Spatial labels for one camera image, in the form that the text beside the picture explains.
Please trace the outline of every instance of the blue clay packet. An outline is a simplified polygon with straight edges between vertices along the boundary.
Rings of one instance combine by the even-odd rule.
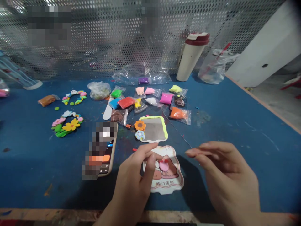
[[[179,95],[179,96],[174,95],[172,97],[172,103],[170,105],[170,110],[172,110],[172,107],[177,107],[179,109],[188,110],[188,98],[183,97],[181,95]]]

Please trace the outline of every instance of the wooden table edge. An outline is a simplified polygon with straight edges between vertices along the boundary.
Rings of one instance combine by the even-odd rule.
[[[100,210],[74,209],[18,209],[0,208],[0,220],[32,221],[96,221]],[[262,213],[263,225],[291,225],[299,218],[297,214]],[[139,222],[151,223],[222,223],[216,213],[191,211],[144,211]]]
[[[228,79],[230,79],[232,82],[234,82],[238,87],[240,87],[242,90],[244,90],[247,94],[249,94],[251,97],[253,97],[255,100],[257,100],[261,105],[263,105],[266,109],[268,109],[270,112],[272,112],[274,115],[276,115],[278,118],[280,118],[283,122],[288,124],[292,129],[294,129],[297,133],[301,135],[301,130],[297,129],[293,124],[291,124],[288,120],[283,118],[281,115],[279,115],[277,112],[275,112],[269,105],[258,99],[256,96],[254,96],[251,92],[246,90],[243,86],[241,86],[237,81],[232,79],[229,75],[226,75]]]

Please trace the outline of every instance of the orange clay flower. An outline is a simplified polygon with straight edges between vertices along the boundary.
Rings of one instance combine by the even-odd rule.
[[[63,126],[62,129],[66,131],[75,130],[76,127],[79,127],[80,124],[78,123],[78,120],[75,118],[71,121],[71,123],[66,123],[66,126]]]
[[[143,121],[139,120],[139,121],[136,121],[136,123],[134,124],[134,127],[136,130],[145,131],[146,124]]]

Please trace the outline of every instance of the red lid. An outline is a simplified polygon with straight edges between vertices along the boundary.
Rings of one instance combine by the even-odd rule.
[[[209,33],[192,33],[189,34],[185,43],[192,46],[205,46],[209,42]]]

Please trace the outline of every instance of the purple clay packet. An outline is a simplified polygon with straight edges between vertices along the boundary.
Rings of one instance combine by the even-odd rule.
[[[173,95],[174,94],[172,93],[162,93],[160,102],[164,104],[171,104]]]

